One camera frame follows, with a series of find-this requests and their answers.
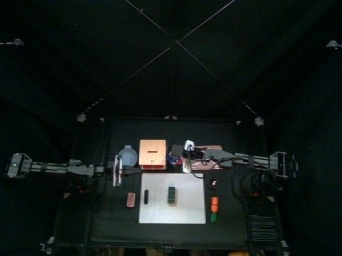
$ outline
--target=dark background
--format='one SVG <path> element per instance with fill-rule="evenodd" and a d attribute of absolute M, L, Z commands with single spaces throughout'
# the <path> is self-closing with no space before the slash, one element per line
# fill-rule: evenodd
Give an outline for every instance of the dark background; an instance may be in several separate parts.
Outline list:
<path fill-rule="evenodd" d="M 26 43 L 0 45 L 2 166 L 15 152 L 69 161 L 83 112 L 89 120 L 257 113 L 270 153 L 300 160 L 281 212 L 293 254 L 341 255 L 342 49 L 326 48 L 342 42 L 341 7 L 338 0 L 2 1 L 0 42 Z M 34 186 L 2 182 L 2 255 L 35 255 L 51 235 L 62 188 L 33 179 Z"/>

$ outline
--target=wooden block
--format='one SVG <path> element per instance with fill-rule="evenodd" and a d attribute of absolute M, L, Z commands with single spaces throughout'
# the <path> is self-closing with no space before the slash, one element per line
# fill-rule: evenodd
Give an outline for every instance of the wooden block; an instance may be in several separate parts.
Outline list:
<path fill-rule="evenodd" d="M 139 165 L 143 170 L 166 170 L 166 140 L 141 140 Z"/>

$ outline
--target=wire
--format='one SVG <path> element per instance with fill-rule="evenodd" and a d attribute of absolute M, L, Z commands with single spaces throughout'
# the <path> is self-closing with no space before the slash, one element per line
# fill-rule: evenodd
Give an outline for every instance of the wire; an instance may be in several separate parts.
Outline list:
<path fill-rule="evenodd" d="M 262 170 L 262 171 L 269 171 L 269 172 L 272 172 L 277 177 L 284 178 L 284 179 L 289 179 L 289 176 L 286 176 L 286 175 L 280 175 L 280 174 L 277 173 L 277 171 L 273 170 L 266 164 L 261 163 L 260 161 L 254 161 L 254 162 L 256 162 L 256 164 L 258 164 L 261 167 L 264 167 L 264 168 L 266 169 L 266 170 Z"/>

